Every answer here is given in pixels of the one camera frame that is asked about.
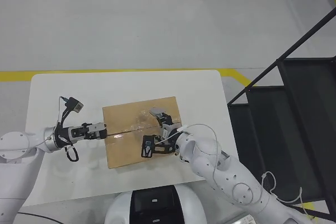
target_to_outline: white table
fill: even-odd
[[[85,106],[72,112],[64,126],[103,121],[102,107],[176,96],[183,124],[204,123],[217,133],[222,149],[237,150],[220,74],[217,71],[165,71],[40,74],[32,78],[26,131],[53,126],[58,97],[73,96]],[[212,136],[192,127],[197,136]],[[76,144],[80,160],[70,162],[63,150],[46,154],[25,206],[201,180],[175,156],[108,169],[103,140]]]

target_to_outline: white cable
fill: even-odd
[[[59,119],[60,119],[60,99],[63,99],[63,97],[62,96],[58,97],[58,116],[57,116],[57,121],[56,121],[55,127],[53,128],[52,133],[44,141],[42,141],[39,144],[36,144],[34,146],[28,146],[26,148],[15,148],[15,149],[11,149],[11,150],[2,149],[2,150],[0,150],[0,152],[29,150],[31,148],[35,148],[35,147],[45,143],[46,141],[48,141],[50,139],[50,137],[54,134],[55,129],[56,129],[56,125],[57,125],[57,123],[59,122]]]
[[[305,208],[304,208],[303,202],[302,202],[302,187],[300,187],[300,189],[299,189],[299,194],[298,194],[297,198],[295,198],[294,200],[289,200],[289,201],[281,200],[280,198],[278,198],[278,196],[277,196],[276,194],[273,193],[273,190],[274,190],[275,187],[276,187],[276,178],[275,178],[275,176],[274,176],[274,174],[273,174],[272,172],[267,171],[267,172],[265,172],[265,173],[263,174],[263,176],[262,176],[262,177],[263,177],[263,179],[262,179],[262,186],[263,186],[264,178],[266,177],[266,174],[271,174],[271,176],[272,176],[273,179],[274,179],[274,187],[273,187],[272,189],[270,189],[270,193],[271,193],[273,196],[276,197],[276,200],[278,200],[279,202],[283,202],[283,203],[293,203],[293,202],[295,202],[295,201],[297,201],[297,200],[300,199],[300,202],[301,202],[301,208],[304,210],[305,214],[306,214],[307,216],[309,216],[309,214],[307,214],[307,212],[306,212],[306,210],[305,210]]]

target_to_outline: yellow floor stripe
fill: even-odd
[[[0,71],[0,82],[31,81],[36,74],[43,73],[95,73],[95,72],[142,72],[142,71],[186,71],[207,70],[214,68],[180,68],[180,69],[104,69],[104,70],[55,70],[55,71]],[[247,86],[250,80],[232,68],[217,68],[222,77],[233,77],[242,85]]]

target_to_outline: black cable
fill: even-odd
[[[59,223],[59,224],[64,224],[63,222],[54,220],[53,218],[50,218],[50,217],[41,216],[41,215],[39,215],[39,214],[31,214],[31,213],[26,213],[26,212],[18,212],[17,214],[26,214],[26,215],[28,215],[28,216],[36,216],[36,217],[40,217],[40,218],[46,218],[47,220],[51,220],[51,221],[56,222],[56,223]]]
[[[65,146],[66,156],[67,156],[68,160],[70,160],[71,162],[77,162],[77,161],[79,160],[77,150],[76,150],[76,148],[73,146],[72,143],[71,143],[71,146],[72,146],[72,149],[73,149],[73,152],[74,152],[74,155],[75,155],[76,159],[72,159],[72,158],[71,158],[71,156],[70,156],[69,153],[68,153],[68,149],[67,149],[67,147]]]

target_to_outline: stair step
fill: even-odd
[[[336,60],[289,58],[278,68],[319,178],[336,197]]]
[[[302,187],[304,201],[321,199],[284,87],[252,87],[246,96],[266,170],[276,177],[274,192],[282,200],[293,200]]]
[[[250,108],[248,104],[233,104],[229,106],[229,115],[239,161],[261,182],[265,167]]]

